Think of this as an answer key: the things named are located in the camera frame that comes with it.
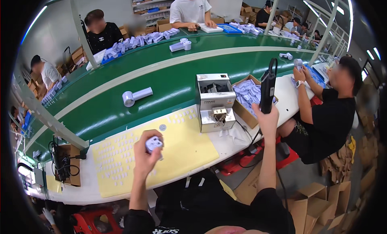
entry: baseball cap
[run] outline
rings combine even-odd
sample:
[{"label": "baseball cap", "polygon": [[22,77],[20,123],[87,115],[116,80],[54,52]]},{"label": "baseball cap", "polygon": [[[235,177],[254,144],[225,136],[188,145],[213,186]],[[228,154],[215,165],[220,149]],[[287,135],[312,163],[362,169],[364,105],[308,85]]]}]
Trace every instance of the baseball cap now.
[{"label": "baseball cap", "polygon": [[266,1],[266,4],[265,4],[265,7],[266,7],[266,6],[268,6],[268,7],[273,7],[273,4],[274,4],[273,1],[267,0],[267,1]]},{"label": "baseball cap", "polygon": [[348,69],[350,75],[355,79],[352,93],[353,96],[356,96],[359,89],[363,85],[363,80],[361,78],[361,67],[359,63],[353,57],[344,56],[340,59],[339,65]]},{"label": "baseball cap", "polygon": [[293,19],[295,22],[297,22],[298,24],[301,24],[301,20],[298,18],[298,17],[294,17]]},{"label": "baseball cap", "polygon": [[32,57],[32,60],[31,60],[31,68],[32,68],[35,64],[37,64],[37,63],[39,63],[39,62],[41,62],[39,55],[35,55],[34,57]]}]

